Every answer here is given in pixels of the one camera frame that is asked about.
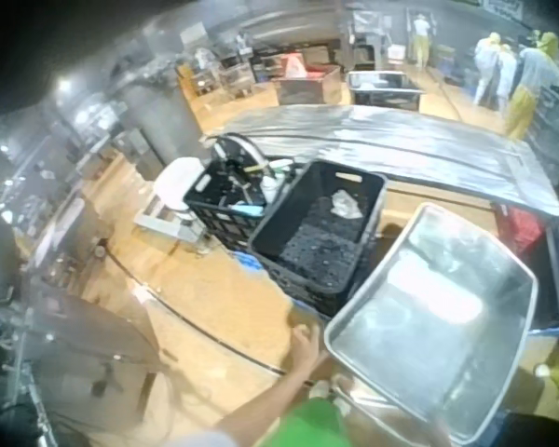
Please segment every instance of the hairnet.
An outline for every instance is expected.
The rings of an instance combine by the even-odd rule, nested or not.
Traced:
[[[488,38],[490,39],[492,44],[498,45],[501,42],[501,36],[499,35],[499,33],[491,33]]]
[[[555,33],[545,33],[539,41],[539,48],[544,51],[551,59],[557,57],[559,51],[559,37]]]

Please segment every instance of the black plastic crate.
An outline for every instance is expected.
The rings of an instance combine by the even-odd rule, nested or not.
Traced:
[[[279,197],[284,186],[293,180],[294,169],[295,165],[292,164],[291,170],[285,174],[283,184],[279,187],[276,197]],[[198,186],[206,176],[210,177],[209,182],[201,191],[198,191],[200,189]],[[245,251],[252,231],[261,222],[263,216],[251,216],[245,212],[230,209],[226,204],[234,204],[241,198],[239,193],[235,193],[235,196],[228,194],[227,191],[230,189],[230,180],[219,174],[219,165],[213,161],[186,193],[184,203],[227,249]],[[263,195],[254,196],[252,199],[257,205],[268,208]]]
[[[360,219],[331,212],[340,190],[356,199]],[[249,250],[287,295],[332,317],[348,299],[386,191],[381,174],[313,161],[253,232]]]

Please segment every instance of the hand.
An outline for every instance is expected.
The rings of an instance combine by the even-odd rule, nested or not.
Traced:
[[[301,324],[292,329],[290,356],[293,371],[308,378],[327,359],[327,351],[320,349],[320,329]]]

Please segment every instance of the tan floor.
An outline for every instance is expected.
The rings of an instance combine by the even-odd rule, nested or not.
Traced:
[[[427,91],[421,103],[422,113],[450,119],[459,119],[460,114],[466,123],[498,130],[497,115],[472,107],[471,101],[458,89],[440,87],[434,76],[426,73],[414,69],[408,72]],[[446,99],[444,92],[452,100]],[[348,103],[345,88],[343,101]],[[277,105],[277,100],[269,85],[259,87],[254,95],[242,100],[229,102],[223,93],[213,92],[192,101],[205,132],[221,127],[244,110],[273,105]],[[185,318],[213,337],[266,364],[287,366],[290,328],[298,321],[311,320],[311,316],[294,308],[266,274],[244,270],[219,248],[199,256],[184,244],[137,228],[132,220],[145,206],[151,185],[122,157],[99,181],[88,184],[85,192],[101,216],[115,228],[109,241],[111,252],[139,281],[148,284]],[[428,200],[496,232],[488,202],[401,183],[390,187],[382,226],[403,226],[417,205]],[[95,270],[84,298],[124,314],[124,309],[136,307],[131,293],[135,286],[106,259]],[[181,403],[174,404],[174,435],[210,425],[274,382],[275,377],[269,372],[205,339],[158,305],[147,304],[145,309],[147,313],[138,325],[143,332],[155,336],[160,350],[167,352],[161,357],[178,372],[173,381],[182,389]],[[328,375],[332,368],[330,365],[321,375]],[[165,434],[162,418],[155,415],[165,413],[167,410],[162,409],[170,407],[166,394],[165,386],[158,383],[147,421],[140,428],[149,432],[141,435],[143,440],[154,442],[158,432],[161,436]]]

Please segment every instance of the white bottle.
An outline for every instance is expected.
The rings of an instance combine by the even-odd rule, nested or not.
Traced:
[[[278,189],[280,188],[280,179],[274,179],[269,176],[263,177],[261,181],[261,191],[263,191],[263,196],[267,205],[271,205],[278,194]]]

